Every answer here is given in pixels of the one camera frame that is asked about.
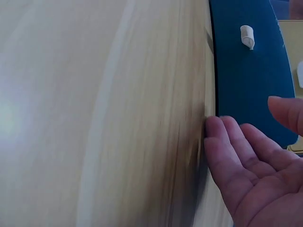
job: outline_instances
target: wooden surface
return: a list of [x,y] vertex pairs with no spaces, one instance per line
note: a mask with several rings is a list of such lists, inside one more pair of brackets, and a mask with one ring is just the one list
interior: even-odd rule
[[1,227],[191,226],[214,114],[207,7],[0,0]]
[[[285,46],[287,49],[290,68],[293,74],[294,90],[297,98],[303,98],[303,89],[299,87],[297,76],[297,66],[299,62],[303,61],[303,21],[302,20],[288,20],[279,22]],[[303,151],[303,138],[299,137],[296,144],[291,145],[292,151]]]

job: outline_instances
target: palm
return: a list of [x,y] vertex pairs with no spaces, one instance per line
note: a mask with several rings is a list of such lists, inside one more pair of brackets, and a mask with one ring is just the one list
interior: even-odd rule
[[[272,98],[269,107],[284,126],[302,134],[303,122],[301,129],[297,121],[303,101]],[[211,117],[206,129],[210,170],[236,226],[303,224],[303,159],[231,117]]]

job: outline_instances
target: light wood panel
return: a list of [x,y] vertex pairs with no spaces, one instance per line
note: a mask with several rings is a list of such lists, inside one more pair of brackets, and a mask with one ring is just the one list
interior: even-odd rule
[[0,0],[0,226],[192,224],[205,9]]

